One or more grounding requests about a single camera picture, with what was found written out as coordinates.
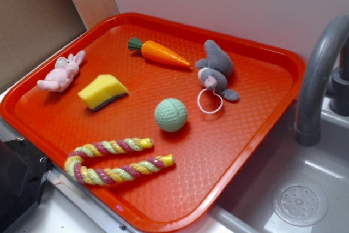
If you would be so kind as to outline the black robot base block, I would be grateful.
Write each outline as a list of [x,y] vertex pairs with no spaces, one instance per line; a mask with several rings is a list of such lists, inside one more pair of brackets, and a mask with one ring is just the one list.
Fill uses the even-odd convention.
[[48,157],[30,141],[1,142],[1,232],[10,232],[41,202]]

